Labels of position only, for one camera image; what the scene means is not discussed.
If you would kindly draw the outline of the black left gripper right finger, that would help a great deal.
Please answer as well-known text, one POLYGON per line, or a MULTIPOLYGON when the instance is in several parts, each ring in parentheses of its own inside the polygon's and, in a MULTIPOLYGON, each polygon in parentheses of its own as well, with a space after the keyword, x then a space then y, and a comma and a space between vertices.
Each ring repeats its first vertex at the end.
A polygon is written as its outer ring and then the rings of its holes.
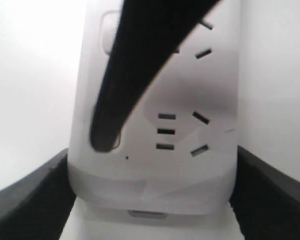
POLYGON ((230 205, 246 240, 300 240, 300 182, 237 148, 230 205))

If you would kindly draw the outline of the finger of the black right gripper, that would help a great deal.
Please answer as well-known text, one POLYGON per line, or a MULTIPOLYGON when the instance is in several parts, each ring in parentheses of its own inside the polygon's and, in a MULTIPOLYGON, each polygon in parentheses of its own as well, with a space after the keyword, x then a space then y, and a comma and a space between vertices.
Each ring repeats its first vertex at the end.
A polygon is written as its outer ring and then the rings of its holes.
POLYGON ((100 153, 117 136, 157 73, 215 0, 126 0, 102 78, 89 140, 100 153))

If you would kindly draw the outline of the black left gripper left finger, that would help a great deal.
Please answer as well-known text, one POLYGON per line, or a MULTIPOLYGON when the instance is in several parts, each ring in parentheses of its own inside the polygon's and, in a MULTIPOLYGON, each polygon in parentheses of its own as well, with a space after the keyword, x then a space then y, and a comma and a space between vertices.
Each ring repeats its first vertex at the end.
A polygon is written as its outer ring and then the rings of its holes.
POLYGON ((0 190, 0 240, 60 239, 76 197, 63 149, 0 190))

